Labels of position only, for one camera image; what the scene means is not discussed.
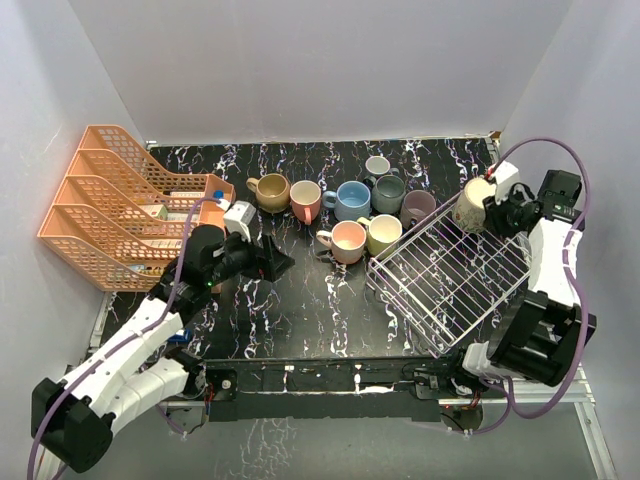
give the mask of green mug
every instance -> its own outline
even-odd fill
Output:
[[[402,223],[391,215],[378,215],[372,219],[360,217],[358,223],[367,228],[367,250],[373,257],[389,255],[402,236]]]

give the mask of robotic arm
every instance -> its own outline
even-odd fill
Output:
[[[555,386],[573,360],[582,318],[580,300],[564,272],[567,265],[575,277],[584,223],[569,246],[564,240],[581,213],[575,204],[582,183],[572,173],[549,170],[534,196],[508,162],[490,172],[488,180],[496,184],[496,194],[484,200],[485,227],[499,237],[527,232],[531,272],[524,298],[511,306],[488,342],[469,347],[463,368],[479,378],[499,379],[515,372]],[[587,341],[596,329],[596,317],[588,318]]]
[[[261,247],[248,238],[246,225],[255,213],[252,209],[249,204],[236,202],[225,214],[225,224],[232,231],[226,239],[224,231],[213,225],[193,230],[185,243],[171,308],[155,328],[145,327],[157,322],[167,307],[178,259],[166,267],[133,317],[91,358],[59,382],[47,378],[34,389],[31,434],[35,437],[54,402],[96,362],[100,363],[72,393],[67,392],[41,439],[73,470],[81,473],[95,465],[116,433],[160,401],[201,390],[204,371],[200,361],[183,350],[173,351],[148,370],[137,372],[158,347],[209,302],[212,287],[238,274],[274,282],[294,264],[292,258],[278,251],[270,236],[262,236]],[[131,336],[135,338],[108,354]]]

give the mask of pink mug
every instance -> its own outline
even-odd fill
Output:
[[[331,249],[337,262],[351,265],[362,258],[367,232],[359,223],[345,220],[330,232],[320,230],[316,233],[316,239]]]
[[[317,183],[301,180],[291,187],[293,213],[305,225],[311,225],[320,212],[322,191]]]

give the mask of cup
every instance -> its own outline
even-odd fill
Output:
[[[345,182],[335,192],[324,192],[322,204],[330,209],[340,221],[356,221],[371,213],[371,192],[364,183]]]
[[[436,199],[429,192],[414,190],[407,193],[400,209],[400,221],[405,229],[420,223],[436,210]]]
[[[486,215],[482,201],[495,193],[496,186],[484,178],[469,180],[453,207],[453,221],[460,230],[468,233],[480,233],[484,230]]]
[[[260,180],[250,178],[247,187],[255,192],[258,205],[268,213],[280,213],[289,206],[289,181],[279,173],[270,173]]]
[[[367,170],[367,173],[374,177],[381,177],[388,173],[399,174],[400,170],[397,168],[391,168],[391,164],[389,160],[379,155],[375,155],[373,157],[369,157],[364,164],[364,168]]]
[[[331,249],[337,262],[351,265],[362,257],[367,234],[362,225],[346,220],[338,223],[331,232],[320,230],[316,239]]]
[[[364,183],[371,188],[371,204],[379,213],[394,214],[400,210],[406,193],[404,181],[400,177],[370,176],[364,179]]]
[[[291,207],[293,213],[305,225],[311,225],[320,212],[322,190],[317,183],[301,180],[291,187]]]
[[[367,227],[367,250],[373,257],[383,252],[382,258],[389,255],[402,236],[400,220],[391,215],[378,215],[371,220],[363,217],[358,219],[358,223]]]

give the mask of metal rack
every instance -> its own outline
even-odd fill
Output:
[[[501,240],[462,232],[451,219],[458,196],[405,233],[396,249],[372,258],[367,285],[395,307],[419,337],[418,349],[438,357],[467,336],[493,327],[529,276],[524,234]]]

